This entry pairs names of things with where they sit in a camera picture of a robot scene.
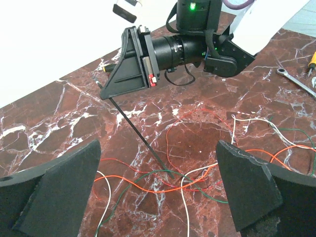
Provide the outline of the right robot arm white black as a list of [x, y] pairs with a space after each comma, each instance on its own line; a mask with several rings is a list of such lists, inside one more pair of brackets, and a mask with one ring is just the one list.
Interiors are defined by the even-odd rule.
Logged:
[[180, 65], [203, 65], [204, 71], [231, 78], [241, 73], [307, 1], [249, 0], [224, 32], [218, 33], [224, 0], [179, 0], [166, 23], [169, 36], [153, 39], [145, 26], [126, 28], [119, 61], [102, 87], [100, 97], [119, 95], [157, 85], [161, 72]]

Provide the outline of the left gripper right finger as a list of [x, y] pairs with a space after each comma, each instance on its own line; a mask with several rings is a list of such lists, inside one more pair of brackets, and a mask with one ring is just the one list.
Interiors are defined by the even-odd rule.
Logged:
[[316, 180], [257, 158], [220, 140], [221, 178], [243, 237], [314, 237]]

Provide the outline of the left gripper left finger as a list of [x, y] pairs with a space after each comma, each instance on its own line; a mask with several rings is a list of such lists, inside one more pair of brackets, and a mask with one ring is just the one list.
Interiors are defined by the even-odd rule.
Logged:
[[0, 179], [2, 237], [76, 237], [101, 157], [98, 140]]

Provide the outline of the black zip tie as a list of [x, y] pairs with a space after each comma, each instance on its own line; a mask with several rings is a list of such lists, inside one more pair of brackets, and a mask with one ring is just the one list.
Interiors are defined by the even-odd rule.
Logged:
[[108, 138], [126, 151], [126, 157], [140, 160], [136, 148], [153, 157], [158, 169], [167, 170], [168, 162], [158, 155], [155, 146], [157, 122], [161, 109], [148, 101], [142, 94], [123, 95], [101, 100], [105, 129], [110, 129]]

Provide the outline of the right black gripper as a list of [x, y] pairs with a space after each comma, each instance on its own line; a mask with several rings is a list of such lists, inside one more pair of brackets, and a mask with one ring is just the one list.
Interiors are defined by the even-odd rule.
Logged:
[[[191, 75], [187, 65], [198, 68], [205, 57], [203, 36], [177, 34], [153, 39], [147, 27], [133, 26], [124, 29], [121, 39], [119, 61], [100, 92], [103, 100], [154, 87], [161, 71], [169, 83], [175, 84], [168, 73], [183, 65]], [[139, 39], [144, 43], [142, 48]]]

